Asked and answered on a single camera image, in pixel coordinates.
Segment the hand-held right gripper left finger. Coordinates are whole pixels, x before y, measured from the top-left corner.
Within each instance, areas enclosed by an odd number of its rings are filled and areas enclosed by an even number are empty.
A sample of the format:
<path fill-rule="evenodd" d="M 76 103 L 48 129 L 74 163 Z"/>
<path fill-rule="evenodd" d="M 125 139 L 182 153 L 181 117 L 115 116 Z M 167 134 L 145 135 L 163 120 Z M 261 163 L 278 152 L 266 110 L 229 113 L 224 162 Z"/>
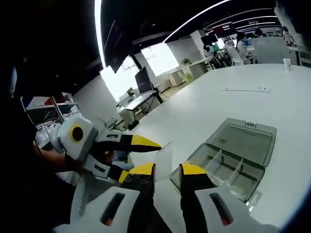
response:
<path fill-rule="evenodd" d="M 76 222 L 54 228 L 55 233 L 148 233 L 154 208 L 156 165 L 133 168 L 120 186 L 110 187 L 86 205 Z"/>

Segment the person's left hand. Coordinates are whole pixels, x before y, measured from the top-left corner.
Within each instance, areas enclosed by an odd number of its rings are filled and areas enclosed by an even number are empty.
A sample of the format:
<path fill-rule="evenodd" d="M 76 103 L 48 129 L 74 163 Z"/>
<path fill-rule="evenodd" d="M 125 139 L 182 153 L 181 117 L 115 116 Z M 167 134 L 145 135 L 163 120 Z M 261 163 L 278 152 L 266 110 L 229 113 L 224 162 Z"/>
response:
<path fill-rule="evenodd" d="M 80 175 L 87 172 L 87 170 L 85 170 L 79 162 L 73 160 L 66 152 L 62 153 L 62 155 L 65 156 L 65 167 L 68 168 L 69 171 L 76 171 Z M 114 157 L 114 151 L 104 151 L 103 153 L 94 155 L 93 157 L 102 164 L 111 165 Z"/>

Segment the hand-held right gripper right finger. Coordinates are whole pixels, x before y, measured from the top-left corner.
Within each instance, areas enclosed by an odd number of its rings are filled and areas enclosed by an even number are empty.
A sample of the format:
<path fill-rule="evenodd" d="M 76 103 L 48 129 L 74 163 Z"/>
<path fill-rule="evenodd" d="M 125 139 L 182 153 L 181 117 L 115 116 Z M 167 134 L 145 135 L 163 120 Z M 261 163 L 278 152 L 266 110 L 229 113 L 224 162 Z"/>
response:
<path fill-rule="evenodd" d="M 226 185 L 215 186 L 196 165 L 179 165 L 180 206 L 189 233 L 277 233 L 276 226 L 253 219 Z"/>

